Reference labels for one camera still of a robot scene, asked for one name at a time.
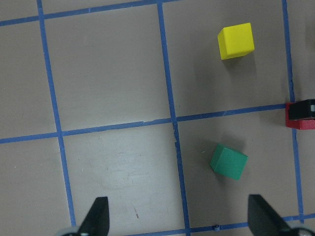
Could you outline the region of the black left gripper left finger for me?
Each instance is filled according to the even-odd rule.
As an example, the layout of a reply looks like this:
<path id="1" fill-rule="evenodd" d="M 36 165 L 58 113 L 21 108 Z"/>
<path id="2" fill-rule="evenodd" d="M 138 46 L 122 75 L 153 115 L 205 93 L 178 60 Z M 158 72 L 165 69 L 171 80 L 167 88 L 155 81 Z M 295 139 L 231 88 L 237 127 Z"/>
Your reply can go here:
<path id="1" fill-rule="evenodd" d="M 108 197 L 97 197 L 83 220 L 79 236 L 107 236 L 110 229 Z"/>

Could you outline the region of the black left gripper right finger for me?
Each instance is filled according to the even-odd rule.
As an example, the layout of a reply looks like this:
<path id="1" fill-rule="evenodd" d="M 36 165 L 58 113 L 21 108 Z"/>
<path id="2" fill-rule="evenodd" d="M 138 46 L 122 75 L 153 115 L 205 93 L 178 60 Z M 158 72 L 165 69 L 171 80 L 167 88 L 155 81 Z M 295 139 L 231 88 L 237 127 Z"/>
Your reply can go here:
<path id="1" fill-rule="evenodd" d="M 259 194 L 248 197 L 248 227 L 254 236 L 296 236 L 279 214 Z"/>

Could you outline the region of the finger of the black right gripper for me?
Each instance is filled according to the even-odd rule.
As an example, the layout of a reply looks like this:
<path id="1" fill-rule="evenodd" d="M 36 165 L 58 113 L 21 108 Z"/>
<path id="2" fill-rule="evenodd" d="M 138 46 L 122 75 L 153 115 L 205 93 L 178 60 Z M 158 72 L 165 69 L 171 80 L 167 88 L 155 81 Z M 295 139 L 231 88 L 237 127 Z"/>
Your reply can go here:
<path id="1" fill-rule="evenodd" d="M 315 100 L 307 99 L 289 105 L 289 120 L 308 120 L 315 118 Z"/>

